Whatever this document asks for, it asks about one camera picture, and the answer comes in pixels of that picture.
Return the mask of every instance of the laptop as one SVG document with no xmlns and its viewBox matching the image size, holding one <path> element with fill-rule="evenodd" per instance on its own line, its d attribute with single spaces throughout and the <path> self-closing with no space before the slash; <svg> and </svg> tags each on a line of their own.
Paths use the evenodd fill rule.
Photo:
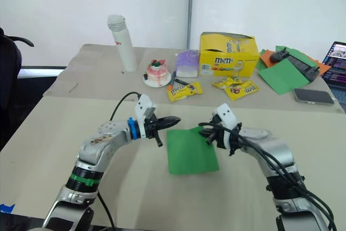
<svg viewBox="0 0 346 231">
<path fill-rule="evenodd" d="M 346 105 L 346 43 L 334 42 L 323 64 L 331 66 L 322 76 L 324 81 L 339 103 Z"/>
</svg>

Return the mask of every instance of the marker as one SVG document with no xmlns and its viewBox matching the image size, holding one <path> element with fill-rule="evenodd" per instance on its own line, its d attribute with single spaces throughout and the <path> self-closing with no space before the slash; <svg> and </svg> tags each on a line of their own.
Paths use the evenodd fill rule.
<svg viewBox="0 0 346 231">
<path fill-rule="evenodd" d="M 174 81 L 175 81 L 175 82 L 178 82 L 178 83 L 180 83 L 180 84 L 182 84 L 182 85 L 185 85 L 185 86 L 190 85 L 190 83 L 187 83 L 187 82 L 182 81 L 182 80 L 178 80 L 177 78 L 176 78 Z"/>
<path fill-rule="evenodd" d="M 174 71 L 174 72 L 172 73 L 171 81 L 169 82 L 169 85 L 168 85 L 168 90 L 169 90 L 169 91 L 171 91 L 172 88 L 173 88 L 173 84 L 174 84 L 174 80 L 175 80 L 176 75 L 177 75 L 177 72 Z"/>
</svg>

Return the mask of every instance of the orange paper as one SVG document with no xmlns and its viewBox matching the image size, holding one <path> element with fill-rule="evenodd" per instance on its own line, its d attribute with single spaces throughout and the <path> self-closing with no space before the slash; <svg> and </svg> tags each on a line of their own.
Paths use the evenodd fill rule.
<svg viewBox="0 0 346 231">
<path fill-rule="evenodd" d="M 264 54 L 261 56 L 261 60 L 265 63 L 265 65 L 267 66 L 267 68 L 272 67 L 273 65 L 275 65 L 276 63 L 273 63 L 270 61 L 270 56 L 275 53 L 274 51 L 270 51 L 267 50 L 264 52 Z M 329 70 L 331 67 L 329 65 L 325 65 L 317 60 L 312 59 L 310 56 L 308 56 L 309 59 L 311 59 L 312 61 L 314 61 L 316 63 L 316 65 L 320 68 L 320 76 L 322 74 L 324 74 L 327 70 Z"/>
</svg>

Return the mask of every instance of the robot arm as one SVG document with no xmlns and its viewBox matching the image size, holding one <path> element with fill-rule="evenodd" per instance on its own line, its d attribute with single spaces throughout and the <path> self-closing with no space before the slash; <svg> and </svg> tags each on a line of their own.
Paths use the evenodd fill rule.
<svg viewBox="0 0 346 231">
<path fill-rule="evenodd" d="M 263 151 L 276 158 L 296 181 L 297 185 L 305 189 L 304 177 L 299 174 L 293 155 L 282 140 L 273 138 L 271 133 L 266 130 L 241 129 L 241 123 L 237 124 L 236 117 L 227 104 L 221 105 L 213 112 L 210 123 L 231 129 L 251 143 L 251 146 L 246 145 L 238 136 L 232 136 L 229 132 L 216 126 L 200 132 L 202 136 L 207 138 L 208 144 L 216 140 L 217 146 L 229 150 L 230 155 L 233 155 L 235 150 L 240 149 L 256 158 L 264 176 L 267 178 L 269 184 L 267 190 L 273 193 L 275 207 L 281 213 L 276 219 L 279 231 L 328 231 L 320 210 L 306 197 L 302 196 L 293 185 L 285 181 L 258 153 L 258 151 Z M 269 160 L 278 168 L 279 165 L 274 160 Z"/>
<path fill-rule="evenodd" d="M 79 150 L 72 173 L 61 188 L 43 227 L 40 230 L 88 230 L 94 212 L 89 207 L 97 196 L 97 187 L 117 149 L 138 138 L 155 138 L 158 131 L 176 125 L 180 118 L 157 119 L 155 105 L 147 95 L 141 95 L 135 108 L 137 120 L 109 121 L 85 140 Z"/>
</svg>

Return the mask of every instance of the purple container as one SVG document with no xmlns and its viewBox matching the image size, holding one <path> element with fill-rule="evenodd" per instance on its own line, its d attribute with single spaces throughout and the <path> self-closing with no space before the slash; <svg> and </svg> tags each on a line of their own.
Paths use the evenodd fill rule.
<svg viewBox="0 0 346 231">
<path fill-rule="evenodd" d="M 198 64 L 198 50 L 187 50 L 178 54 L 176 58 L 177 77 L 198 77 Z"/>
</svg>

